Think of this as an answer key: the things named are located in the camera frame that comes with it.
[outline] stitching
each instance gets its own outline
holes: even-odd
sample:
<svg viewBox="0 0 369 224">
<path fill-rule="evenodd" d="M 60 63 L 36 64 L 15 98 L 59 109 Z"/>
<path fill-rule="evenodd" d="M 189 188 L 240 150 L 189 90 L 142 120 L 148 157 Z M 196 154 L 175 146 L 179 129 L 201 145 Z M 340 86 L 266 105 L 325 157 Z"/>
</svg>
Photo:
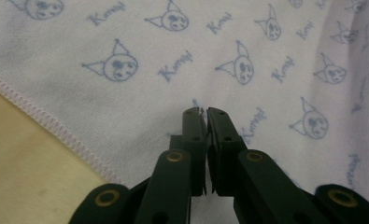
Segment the stitching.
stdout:
<svg viewBox="0 0 369 224">
<path fill-rule="evenodd" d="M 121 179 L 112 171 L 107 164 L 91 152 L 80 139 L 69 132 L 56 118 L 41 108 L 30 103 L 21 94 L 13 90 L 3 79 L 0 78 L 0 94 L 6 97 L 12 104 L 20 108 L 32 119 L 37 121 L 45 129 L 55 135 L 61 142 L 71 148 L 77 155 L 86 161 L 97 173 L 111 183 L 122 184 Z"/>
</svg>

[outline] screw hole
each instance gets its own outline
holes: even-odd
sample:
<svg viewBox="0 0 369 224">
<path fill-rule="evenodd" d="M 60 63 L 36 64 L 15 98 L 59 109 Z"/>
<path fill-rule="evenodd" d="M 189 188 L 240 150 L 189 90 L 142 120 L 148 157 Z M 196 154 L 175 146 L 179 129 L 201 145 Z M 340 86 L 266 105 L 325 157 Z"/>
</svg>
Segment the screw hole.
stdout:
<svg viewBox="0 0 369 224">
<path fill-rule="evenodd" d="M 294 221 L 300 224 L 311 224 L 312 223 L 312 220 L 310 219 L 310 217 L 304 213 L 295 213 L 293 218 L 294 218 Z"/>
<path fill-rule="evenodd" d="M 345 207 L 356 207 L 358 202 L 353 197 L 353 195 L 344 192 L 340 189 L 330 189 L 327 194 L 329 195 L 330 199 L 333 200 L 335 203 L 338 203 Z"/>
<path fill-rule="evenodd" d="M 258 152 L 250 152 L 246 155 L 249 161 L 262 161 L 263 155 Z"/>
<path fill-rule="evenodd" d="M 158 212 L 152 216 L 153 224 L 165 224 L 169 221 L 169 216 L 165 212 Z"/>
<path fill-rule="evenodd" d="M 106 207 L 115 203 L 120 198 L 120 193 L 115 189 L 107 189 L 99 193 L 94 199 L 97 206 Z"/>
<path fill-rule="evenodd" d="M 171 152 L 167 155 L 166 157 L 169 161 L 172 162 L 177 162 L 177 161 L 182 161 L 184 159 L 183 154 L 179 153 L 179 152 Z"/>
</svg>

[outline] black plastic part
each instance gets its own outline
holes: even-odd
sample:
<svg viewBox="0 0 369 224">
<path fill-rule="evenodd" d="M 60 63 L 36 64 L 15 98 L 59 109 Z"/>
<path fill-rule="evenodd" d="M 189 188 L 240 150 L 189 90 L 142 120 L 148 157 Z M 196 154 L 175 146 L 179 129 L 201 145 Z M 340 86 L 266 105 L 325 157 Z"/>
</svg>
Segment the black plastic part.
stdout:
<svg viewBox="0 0 369 224">
<path fill-rule="evenodd" d="M 234 212 L 240 224 L 263 224 L 245 191 L 234 196 Z"/>
<path fill-rule="evenodd" d="M 313 196 L 313 194 L 303 190 L 303 189 L 300 189 L 303 194 L 308 198 L 309 201 L 313 202 L 313 200 L 315 199 L 315 197 Z"/>
<path fill-rule="evenodd" d="M 125 210 L 129 196 L 129 190 L 122 185 L 102 185 L 88 194 L 69 223 L 129 223 Z"/>
<path fill-rule="evenodd" d="M 212 138 L 212 146 L 207 152 L 212 190 L 219 196 L 234 196 L 237 192 L 237 155 L 246 149 L 246 145 L 225 111 L 210 107 L 207 129 Z"/>
<path fill-rule="evenodd" d="M 336 224 L 369 224 L 369 202 L 351 189 L 324 185 L 316 189 L 315 203 Z"/>
<path fill-rule="evenodd" d="M 135 224 L 187 224 L 191 207 L 191 156 L 170 149 L 161 154 Z"/>
<path fill-rule="evenodd" d="M 266 153 L 246 150 L 238 159 L 238 173 L 263 223 L 329 223 Z"/>
<path fill-rule="evenodd" d="M 182 135 L 171 135 L 169 149 L 183 149 Z"/>
<path fill-rule="evenodd" d="M 206 124 L 198 107 L 184 111 L 182 117 L 182 149 L 191 155 L 192 196 L 206 193 Z"/>
<path fill-rule="evenodd" d="M 134 223 L 140 204 L 143 201 L 150 178 L 130 189 L 130 199 L 125 207 L 127 223 Z"/>
</svg>

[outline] table surface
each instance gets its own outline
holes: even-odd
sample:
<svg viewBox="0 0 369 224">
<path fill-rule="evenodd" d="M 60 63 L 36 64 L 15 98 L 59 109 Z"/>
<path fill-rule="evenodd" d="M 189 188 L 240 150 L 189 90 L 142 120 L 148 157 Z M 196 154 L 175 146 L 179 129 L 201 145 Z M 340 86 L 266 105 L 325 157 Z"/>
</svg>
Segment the table surface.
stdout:
<svg viewBox="0 0 369 224">
<path fill-rule="evenodd" d="M 106 181 L 0 95 L 0 223 L 68 223 Z"/>
</svg>

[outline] cat face print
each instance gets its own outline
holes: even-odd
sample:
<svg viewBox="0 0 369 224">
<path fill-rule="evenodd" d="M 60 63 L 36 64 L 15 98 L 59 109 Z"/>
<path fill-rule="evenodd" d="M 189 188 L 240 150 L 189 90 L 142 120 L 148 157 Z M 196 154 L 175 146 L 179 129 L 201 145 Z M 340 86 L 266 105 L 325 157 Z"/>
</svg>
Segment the cat face print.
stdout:
<svg viewBox="0 0 369 224">
<path fill-rule="evenodd" d="M 236 41 L 236 45 L 237 57 L 233 61 L 216 67 L 216 71 L 223 71 L 228 75 L 236 77 L 240 84 L 246 85 L 253 78 L 254 67 L 245 46 L 239 40 Z"/>
<path fill-rule="evenodd" d="M 162 17 L 162 24 L 169 31 L 182 31 L 188 26 L 188 18 L 179 11 L 167 11 Z"/>
<path fill-rule="evenodd" d="M 88 68 L 97 75 L 106 77 L 110 81 L 123 82 L 135 74 L 138 63 L 121 44 L 119 39 L 116 39 L 112 56 L 104 61 L 85 63 L 82 66 Z"/>
<path fill-rule="evenodd" d="M 112 81 L 125 81 L 135 74 L 137 61 L 127 54 L 113 55 L 106 60 L 103 72 Z"/>
<path fill-rule="evenodd" d="M 145 19 L 145 21 L 149 21 L 158 27 L 173 32 L 186 29 L 190 22 L 187 16 L 181 12 L 180 8 L 172 0 L 169 1 L 167 11 L 162 16 Z"/>
<path fill-rule="evenodd" d="M 345 9 L 352 13 L 363 12 L 369 5 L 369 0 L 352 0 L 352 6 Z"/>
<path fill-rule="evenodd" d="M 314 75 L 325 83 L 338 84 L 342 82 L 347 75 L 347 70 L 335 65 L 326 55 L 321 53 L 324 62 L 324 68 Z"/>
<path fill-rule="evenodd" d="M 277 23 L 277 15 L 272 5 L 269 4 L 269 18 L 263 21 L 255 21 L 263 28 L 263 32 L 270 40 L 277 40 L 280 38 L 282 30 Z"/>
<path fill-rule="evenodd" d="M 341 22 L 338 22 L 339 34 L 332 35 L 332 39 L 341 44 L 351 44 L 355 42 L 359 35 L 359 31 L 349 30 Z"/>
<path fill-rule="evenodd" d="M 298 8 L 303 5 L 303 0 L 289 0 L 292 7 Z"/>
<path fill-rule="evenodd" d="M 313 110 L 304 114 L 303 126 L 306 135 L 314 139 L 320 139 L 327 133 L 329 123 L 323 115 Z"/>
<path fill-rule="evenodd" d="M 310 105 L 304 97 L 301 97 L 301 100 L 303 102 L 303 118 L 289 127 L 302 135 L 313 139 L 321 139 L 329 129 L 328 120 L 314 106 Z"/>
<path fill-rule="evenodd" d="M 9 0 L 34 20 L 44 21 L 59 16 L 64 10 L 61 0 Z"/>
<path fill-rule="evenodd" d="M 60 0 L 28 0 L 26 11 L 36 20 L 47 20 L 61 14 L 64 5 Z"/>
<path fill-rule="evenodd" d="M 234 61 L 234 73 L 237 81 L 245 85 L 251 81 L 254 74 L 253 64 L 249 57 L 239 56 Z"/>
</svg>

